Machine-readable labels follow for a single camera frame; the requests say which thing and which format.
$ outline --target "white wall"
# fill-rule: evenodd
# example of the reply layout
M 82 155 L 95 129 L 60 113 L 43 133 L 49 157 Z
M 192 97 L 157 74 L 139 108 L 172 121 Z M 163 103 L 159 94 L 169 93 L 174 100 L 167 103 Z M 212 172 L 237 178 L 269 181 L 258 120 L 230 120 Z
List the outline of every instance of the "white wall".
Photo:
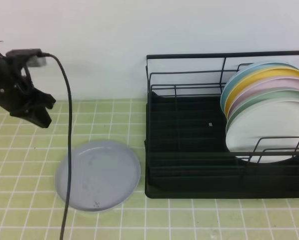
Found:
M 299 0 L 0 0 L 0 40 L 58 56 L 76 99 L 139 98 L 147 54 L 299 50 Z M 67 98 L 52 60 L 31 73 Z

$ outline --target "wire rack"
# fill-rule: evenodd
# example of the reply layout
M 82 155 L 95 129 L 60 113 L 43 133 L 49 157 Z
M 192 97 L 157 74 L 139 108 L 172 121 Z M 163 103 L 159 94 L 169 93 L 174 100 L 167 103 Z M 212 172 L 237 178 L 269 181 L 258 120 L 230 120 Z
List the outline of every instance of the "wire rack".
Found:
M 229 58 L 299 56 L 299 51 L 159 54 L 146 57 L 146 177 L 150 198 L 299 198 L 299 136 L 261 137 L 252 152 L 229 152 L 220 96 Z M 150 72 L 149 60 L 223 59 L 219 70 Z M 220 73 L 217 82 L 152 84 L 153 76 Z M 198 93 L 197 90 L 216 90 Z M 191 90 L 182 94 L 180 90 Z M 266 139 L 294 139 L 295 147 L 257 151 Z M 258 156 L 257 163 L 251 162 Z M 290 156 L 262 163 L 263 156 Z

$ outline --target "blue plate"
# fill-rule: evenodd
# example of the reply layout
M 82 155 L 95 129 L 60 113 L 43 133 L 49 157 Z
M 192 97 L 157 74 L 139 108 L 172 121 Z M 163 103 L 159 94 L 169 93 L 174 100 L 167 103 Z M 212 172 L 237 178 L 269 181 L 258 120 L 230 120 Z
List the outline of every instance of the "blue plate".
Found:
M 242 78 L 244 78 L 248 74 L 251 74 L 254 71 L 257 71 L 257 70 L 260 70 L 263 68 L 273 67 L 273 66 L 286 66 L 286 67 L 291 67 L 291 68 L 299 70 L 299 68 L 297 68 L 296 66 L 293 66 L 285 61 L 259 61 L 259 62 L 255 62 L 255 63 L 247 66 L 246 68 L 238 71 L 228 80 L 228 82 L 226 83 L 226 85 L 223 89 L 223 92 L 220 96 L 220 108 L 223 111 L 223 113 L 224 113 L 226 99 L 228 98 L 228 96 L 229 96 L 231 90 L 234 88 L 234 86 Z

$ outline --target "grout line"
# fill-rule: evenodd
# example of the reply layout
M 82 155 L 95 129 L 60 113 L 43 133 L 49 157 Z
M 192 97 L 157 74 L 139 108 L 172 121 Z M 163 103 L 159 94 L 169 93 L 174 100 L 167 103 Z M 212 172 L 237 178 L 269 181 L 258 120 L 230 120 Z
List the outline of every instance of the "grout line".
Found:
M 16 137 L 16 135 L 17 135 L 17 132 L 19 131 L 20 125 L 21 125 L 21 121 L 19 121 L 19 124 L 18 124 L 18 126 L 17 126 L 16 131 L 15 131 L 15 134 L 14 134 L 14 136 L 13 136 L 13 139 L 12 139 L 12 141 L 10 142 L 9 147 L 11 147 L 11 146 L 13 145 L 13 143 L 14 143 L 14 141 L 15 141 L 15 137 Z M 35 128 L 34 134 L 33 134 L 33 136 L 32 136 L 32 140 L 34 139 L 35 132 L 36 132 L 36 128 Z M 2 169 L 3 169 L 4 165 L 5 165 L 5 161 L 6 161 L 7 157 L 8 157 L 8 155 L 9 155 L 9 152 L 10 152 L 10 150 L 7 150 L 7 152 L 6 152 L 6 154 L 5 154 L 4 161 L 3 161 L 2 165 L 1 165 Z M 5 209 L 5 213 L 4 213 L 4 216 L 3 216 L 2 220 L 1 220 L 1 223 L 0 223 L 0 233 L 1 233 L 1 230 L 2 230 L 2 228 L 3 228 L 4 220 L 5 220 L 6 215 L 7 215 L 7 213 L 8 213 L 8 210 L 9 210 L 9 207 L 10 207 L 10 204 L 11 204 L 11 201 L 12 201 L 12 198 L 13 198 L 14 193 L 15 193 L 15 190 L 16 190 L 16 186 L 17 186 L 17 184 L 18 184 L 18 182 L 19 182 L 20 175 L 21 175 L 21 172 L 22 172 L 23 167 L 24 167 L 24 161 L 23 161 L 23 163 L 22 163 L 22 165 L 21 165 L 21 167 L 20 167 L 20 170 L 19 170 L 17 179 L 16 179 L 16 181 L 15 181 L 13 190 L 12 190 L 12 192 L 11 192 L 11 195 L 10 195 L 9 199 L 8 199 L 8 203 L 7 203 L 7 206 L 6 206 L 6 209 Z
M 194 226 L 194 240 L 197 240 L 197 233 L 196 233 L 196 220 L 195 220 L 195 212 L 194 212 L 194 200 L 191 199 L 191 213 L 193 214 L 193 226 Z
M 290 202 L 289 202 L 289 200 L 287 198 L 286 198 L 286 202 L 287 202 L 287 205 L 288 205 L 288 209 L 289 209 L 289 214 L 290 214 L 291 220 L 293 221 L 293 225 L 294 225 L 294 228 L 295 228 L 295 233 L 296 233 L 296 236 L 297 236 L 297 240 L 299 240 L 299 231 L 297 231 L 297 229 L 296 229 L 296 225 L 295 225 L 295 221 L 294 221 L 294 216 L 293 216 L 293 213 L 292 213 L 291 205 L 290 205 Z
M 172 240 L 172 227 L 171 227 L 171 201 L 168 199 L 168 236 Z
M 241 219 L 243 221 L 243 228 L 244 228 L 244 232 L 245 232 L 245 237 L 246 237 L 246 240 L 249 240 L 248 231 L 246 229 L 246 224 L 245 224 L 245 219 L 244 219 L 244 214 L 243 214 L 243 209 L 242 209 L 242 203 L 241 203 L 240 199 L 238 200 L 238 203 L 239 203 L 239 208 L 240 208 Z
M 49 234 L 49 227 L 51 226 L 51 221 L 52 221 L 52 215 L 53 215 L 53 210 L 55 209 L 55 204 L 56 204 L 56 199 L 57 199 L 57 193 L 55 192 L 52 208 L 49 214 L 49 219 L 48 219 L 48 224 L 47 224 L 47 229 L 45 231 L 45 237 L 44 240 L 48 239 L 48 234 Z
M 218 201 L 215 199 L 215 208 L 216 208 L 216 215 L 217 215 L 217 222 L 218 222 L 218 231 L 219 231 L 219 239 L 222 240 L 222 229 L 224 229 L 224 227 L 222 227 L 221 229 L 221 222 L 220 222 L 220 214 L 219 214 L 219 208 L 218 208 Z
M 114 116 L 114 106 L 115 106 L 115 99 L 113 100 L 113 106 L 111 108 L 111 118 L 110 118 L 108 139 L 111 139 L 111 131 L 112 131 L 112 125 L 113 125 L 113 116 Z
M 265 209 L 265 214 L 266 214 L 266 218 L 267 218 L 267 224 L 268 224 L 268 227 L 270 228 L 271 227 L 271 223 L 270 223 L 270 217 L 269 217 L 268 209 L 266 208 L 264 199 L 262 199 L 262 202 L 263 202 L 263 206 L 264 206 L 264 209 Z M 275 240 L 272 229 L 270 228 L 269 231 L 270 231 L 271 239 Z
M 42 177 L 42 172 L 43 172 L 43 169 L 44 169 L 44 166 L 45 166 L 45 162 L 46 162 L 47 157 L 48 157 L 48 154 L 49 154 L 49 150 L 50 150 L 50 147 L 51 147 L 51 144 L 52 144 L 52 140 L 53 140 L 53 135 L 51 136 L 51 138 L 50 138 L 50 140 L 49 140 L 48 148 L 47 148 L 47 151 L 46 151 L 46 153 L 45 153 L 45 158 L 44 158 L 43 164 L 42 164 L 42 166 L 41 166 L 41 168 L 40 168 L 40 171 L 39 171 L 39 175 L 38 175 L 37 183 L 36 183 L 36 186 L 35 186 L 35 190 L 34 190 L 33 196 L 32 196 L 31 201 L 30 201 L 30 205 L 29 205 L 29 209 L 28 209 L 28 211 L 27 211 L 27 215 L 26 215 L 26 219 L 25 219 L 24 225 L 23 225 L 23 227 L 22 227 L 22 231 L 21 231 L 20 239 L 23 239 L 23 235 L 24 235 L 24 232 L 25 232 L 25 228 L 26 228 L 27 222 L 28 222 L 28 220 L 29 220 L 29 216 L 30 216 L 31 208 L 32 208 L 32 206 L 33 206 L 33 202 L 34 202 L 35 195 L 36 195 L 36 193 L 37 193 L 37 191 L 38 191 L 38 187 L 39 187 L 39 184 L 40 184 L 40 179 L 41 179 L 41 177 Z

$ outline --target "black cable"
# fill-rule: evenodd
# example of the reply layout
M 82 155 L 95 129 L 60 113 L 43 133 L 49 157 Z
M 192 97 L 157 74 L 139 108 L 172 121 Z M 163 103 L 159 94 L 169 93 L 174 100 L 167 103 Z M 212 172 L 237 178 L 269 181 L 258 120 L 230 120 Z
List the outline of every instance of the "black cable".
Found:
M 69 84 L 68 77 L 66 76 L 65 70 L 60 62 L 60 60 L 49 53 L 42 53 L 40 57 L 51 57 L 55 59 L 57 62 L 61 73 L 63 74 L 65 83 L 66 83 L 66 88 L 67 88 L 67 94 L 68 94 L 68 143 L 67 143 L 67 151 L 68 151 L 68 175 L 67 175 L 67 191 L 66 191 L 66 201 L 65 201 L 65 207 L 64 207 L 64 215 L 63 215 L 63 221 L 61 223 L 61 229 L 60 229 L 60 236 L 59 240 L 63 240 L 64 237 L 64 231 L 65 231 L 65 224 L 66 224 L 66 218 L 68 215 L 68 210 L 69 210 L 69 203 L 70 203 L 70 193 L 71 193 L 71 180 L 72 180 L 72 94 L 71 94 L 71 88 Z

